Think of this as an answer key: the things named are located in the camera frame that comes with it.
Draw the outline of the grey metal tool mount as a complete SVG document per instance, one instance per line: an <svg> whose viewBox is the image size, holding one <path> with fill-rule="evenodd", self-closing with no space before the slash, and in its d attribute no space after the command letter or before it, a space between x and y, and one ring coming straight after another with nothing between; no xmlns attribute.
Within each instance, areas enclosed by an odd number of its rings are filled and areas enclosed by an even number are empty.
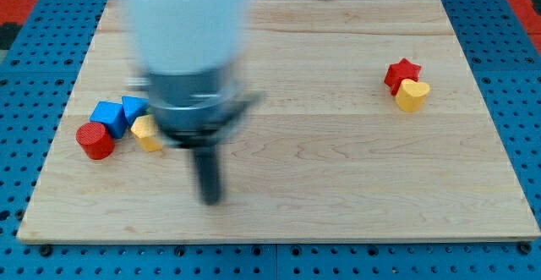
<svg viewBox="0 0 541 280"><path fill-rule="evenodd" d="M214 146L240 130L245 113L264 97L248 91L233 69L195 74L145 73L127 79L144 91L165 144L182 149Z"/></svg>

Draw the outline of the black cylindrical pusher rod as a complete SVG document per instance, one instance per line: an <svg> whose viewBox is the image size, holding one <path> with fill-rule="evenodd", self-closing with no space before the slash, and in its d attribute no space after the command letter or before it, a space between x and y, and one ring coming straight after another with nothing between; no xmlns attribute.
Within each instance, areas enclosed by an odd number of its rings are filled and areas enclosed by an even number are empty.
<svg viewBox="0 0 541 280"><path fill-rule="evenodd" d="M222 198L221 170L218 149L201 146L193 149L194 165L199 183L200 198L207 206L213 206Z"/></svg>

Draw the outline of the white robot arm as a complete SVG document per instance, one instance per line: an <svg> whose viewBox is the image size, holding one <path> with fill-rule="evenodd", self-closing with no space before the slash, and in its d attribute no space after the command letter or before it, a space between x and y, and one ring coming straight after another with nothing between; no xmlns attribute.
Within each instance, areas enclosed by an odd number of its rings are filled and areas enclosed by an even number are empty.
<svg viewBox="0 0 541 280"><path fill-rule="evenodd" d="M262 97L236 64L249 0L124 0L160 136L192 153L200 197L222 198L221 143Z"/></svg>

